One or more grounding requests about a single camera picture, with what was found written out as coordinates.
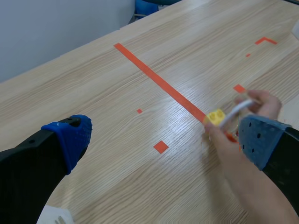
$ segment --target yellow block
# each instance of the yellow block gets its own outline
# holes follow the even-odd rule
[[[218,126],[225,118],[225,113],[221,109],[210,112],[204,119],[204,124],[210,121],[213,125]]]

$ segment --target blue rubber pad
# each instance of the blue rubber pad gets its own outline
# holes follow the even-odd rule
[[[71,117],[81,118],[78,127],[66,123],[52,122],[41,128],[56,133],[63,151],[67,175],[75,168],[83,150],[89,145],[93,126],[91,119],[85,115],[72,115]]]
[[[249,115],[241,120],[239,125],[241,148],[259,170],[267,165],[287,127],[290,125],[257,115]]]

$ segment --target white wire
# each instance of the white wire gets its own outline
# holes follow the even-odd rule
[[[246,107],[249,107],[254,104],[252,99],[247,99],[237,106],[235,106],[232,111],[223,119],[223,121],[219,124],[219,128],[223,128],[228,121],[230,121],[239,111],[243,110]]]
[[[146,17],[146,15],[143,15],[143,14],[134,14],[134,16]]]

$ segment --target orange tape square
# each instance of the orange tape square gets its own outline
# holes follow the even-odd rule
[[[163,141],[159,141],[157,144],[154,145],[154,148],[160,153],[162,154],[163,152],[165,152],[166,149],[168,149],[168,145],[166,145]]]
[[[234,87],[234,90],[236,90],[238,93],[242,93],[245,91],[245,88],[243,86],[241,86],[240,84],[238,84]]]

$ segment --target white object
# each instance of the white object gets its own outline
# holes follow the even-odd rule
[[[232,109],[232,111],[228,115],[226,115],[225,119],[223,119],[223,121],[219,124],[219,128],[223,128],[227,124],[227,122],[229,122],[238,112],[253,104],[254,101],[252,99],[247,99],[241,102],[240,104],[238,104],[237,106],[235,106]]]
[[[297,23],[295,24],[292,33],[299,40],[299,21],[297,21]]]
[[[46,205],[37,224],[74,224],[70,211]]]

